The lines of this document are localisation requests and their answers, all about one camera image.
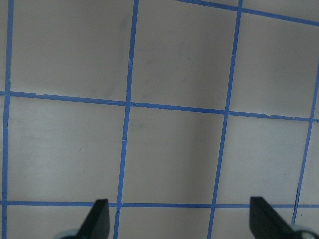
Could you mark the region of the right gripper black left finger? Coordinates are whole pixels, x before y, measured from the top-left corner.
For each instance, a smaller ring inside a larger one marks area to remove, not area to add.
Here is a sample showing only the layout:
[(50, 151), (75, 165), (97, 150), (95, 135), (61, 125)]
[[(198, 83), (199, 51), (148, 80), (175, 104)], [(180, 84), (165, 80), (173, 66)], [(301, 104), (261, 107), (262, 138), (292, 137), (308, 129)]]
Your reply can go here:
[(110, 233), (110, 214), (107, 199), (98, 199), (76, 234), (78, 239), (107, 239)]

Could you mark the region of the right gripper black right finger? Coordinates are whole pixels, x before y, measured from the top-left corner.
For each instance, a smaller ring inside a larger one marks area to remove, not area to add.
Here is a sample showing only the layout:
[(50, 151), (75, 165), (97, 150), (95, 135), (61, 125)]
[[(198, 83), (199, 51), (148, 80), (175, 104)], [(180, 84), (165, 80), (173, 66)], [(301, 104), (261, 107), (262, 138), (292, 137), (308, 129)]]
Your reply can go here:
[(250, 198), (250, 231), (256, 239), (299, 238), (263, 197)]

